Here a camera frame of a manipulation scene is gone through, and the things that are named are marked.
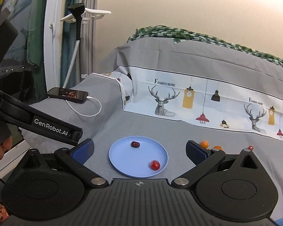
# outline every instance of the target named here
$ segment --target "green checkered cloth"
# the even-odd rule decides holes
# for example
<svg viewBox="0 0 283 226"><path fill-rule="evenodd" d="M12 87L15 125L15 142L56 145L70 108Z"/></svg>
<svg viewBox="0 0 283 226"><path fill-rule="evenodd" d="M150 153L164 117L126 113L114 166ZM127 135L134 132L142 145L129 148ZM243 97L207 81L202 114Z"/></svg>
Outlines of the green checkered cloth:
<svg viewBox="0 0 283 226"><path fill-rule="evenodd" d="M143 37L167 37L173 38L175 43L179 43L185 40L196 40L201 42L206 42L210 44L219 45L222 47L231 48L234 50L238 50L241 52L249 53L251 55L257 56L262 59L266 59L274 64L277 64L283 67L283 59L275 57L268 53L262 53L257 50L253 50L251 48L241 46L239 44L228 43L224 40L221 40L217 37L213 37L210 35L195 33L192 31L187 31L179 28L172 28L163 25L157 25L154 27L145 27L141 29L136 29L136 32L133 36L129 37L128 41L137 40Z"/></svg>

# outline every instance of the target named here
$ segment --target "deer head illustration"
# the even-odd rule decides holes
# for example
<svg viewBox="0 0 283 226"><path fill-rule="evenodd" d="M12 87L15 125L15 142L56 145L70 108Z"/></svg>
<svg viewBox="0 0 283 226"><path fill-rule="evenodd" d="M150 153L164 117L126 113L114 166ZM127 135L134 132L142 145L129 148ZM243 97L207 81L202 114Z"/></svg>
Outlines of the deer head illustration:
<svg viewBox="0 0 283 226"><path fill-rule="evenodd" d="M250 106L251 104L249 104L248 106L245 107L244 105L244 109L245 109L245 112L250 116L250 120L252 122L252 129L257 131L257 132L260 132L260 133L266 133L265 130L263 129L260 129L259 127L256 126L256 123L259 121L259 118L265 116L266 114L266 111L263 109L263 112L261 113L259 111L259 115L256 116L256 118L253 117L253 114L252 114L252 109L248 110L248 107Z"/></svg>
<svg viewBox="0 0 283 226"><path fill-rule="evenodd" d="M155 115L171 116L171 117L176 116L176 114L174 112L170 112L170 111L166 110L164 108L164 104L167 104L169 102L169 100L171 100L171 99L175 99L180 94L180 92L178 94L176 94L176 92L172 88L173 91L174 91L174 94L172 96L170 96L170 93L169 93L168 97L166 97L164 100L160 100L160 98L158 96L158 91L156 93L153 92L153 89L155 87L156 86L152 87L151 90L150 90L150 88L148 86L150 94L155 98L155 101L158 103L157 107L155 109Z"/></svg>

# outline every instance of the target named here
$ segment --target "orange fruit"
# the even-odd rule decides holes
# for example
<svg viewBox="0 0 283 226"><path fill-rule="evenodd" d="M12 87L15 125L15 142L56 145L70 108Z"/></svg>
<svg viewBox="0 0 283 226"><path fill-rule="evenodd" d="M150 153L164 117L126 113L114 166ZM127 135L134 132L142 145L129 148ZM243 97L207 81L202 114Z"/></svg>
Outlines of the orange fruit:
<svg viewBox="0 0 283 226"><path fill-rule="evenodd" d="M201 141L200 146L207 149L208 148L208 141L207 140Z"/></svg>
<svg viewBox="0 0 283 226"><path fill-rule="evenodd" d="M214 149L221 149L222 150L222 148L220 146L215 146Z"/></svg>

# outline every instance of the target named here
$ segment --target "plate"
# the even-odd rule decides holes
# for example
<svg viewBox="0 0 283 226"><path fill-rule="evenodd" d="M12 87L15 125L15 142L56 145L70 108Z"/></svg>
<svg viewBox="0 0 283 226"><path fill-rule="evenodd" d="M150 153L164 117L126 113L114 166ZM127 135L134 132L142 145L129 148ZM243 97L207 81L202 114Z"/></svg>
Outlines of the plate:
<svg viewBox="0 0 283 226"><path fill-rule="evenodd" d="M132 141L140 143L138 148L131 147ZM121 173L134 178L147 178L160 173L168 164L166 149L153 139L130 136L117 140L109 150L112 165ZM150 168L151 161L160 163L158 170Z"/></svg>

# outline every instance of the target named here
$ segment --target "antlers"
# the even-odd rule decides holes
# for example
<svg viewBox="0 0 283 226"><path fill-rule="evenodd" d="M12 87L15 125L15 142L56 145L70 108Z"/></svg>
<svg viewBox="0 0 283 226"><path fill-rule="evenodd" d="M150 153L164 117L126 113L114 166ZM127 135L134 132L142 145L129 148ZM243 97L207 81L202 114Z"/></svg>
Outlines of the antlers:
<svg viewBox="0 0 283 226"><path fill-rule="evenodd" d="M170 93L169 93L169 96L165 98L164 102L166 102L166 101L168 101L170 99L176 98L179 94L180 94L180 92L176 95L176 92L174 91L174 94L172 96L170 96Z"/></svg>
<svg viewBox="0 0 283 226"><path fill-rule="evenodd" d="M263 112L261 113L261 112L259 111L259 115L257 115L257 117L254 119L254 118L253 118L253 114L252 114L252 109L251 109L251 110L248 110L248 106L245 107L245 105L244 105L244 109L245 109L245 112L251 117L251 119L253 119L253 120L259 120L259 118L265 116L266 111L264 111L264 109L263 109L263 107L262 107Z"/></svg>
<svg viewBox="0 0 283 226"><path fill-rule="evenodd" d="M158 94L157 94L158 91L156 92L156 94L154 94L154 92L153 92L153 89L154 89L155 87L156 87L156 86L152 87L151 90L150 90L150 88L149 88L149 86L148 86L149 92L150 92L150 94L151 94L154 98L156 98L157 101L161 101L161 100L159 99ZM167 102L167 101L170 100L170 99L176 98L179 94L180 94L180 92L176 95L176 92L174 91L174 94L173 94L172 96L170 96L170 93L169 93L169 96L165 98L164 102Z"/></svg>

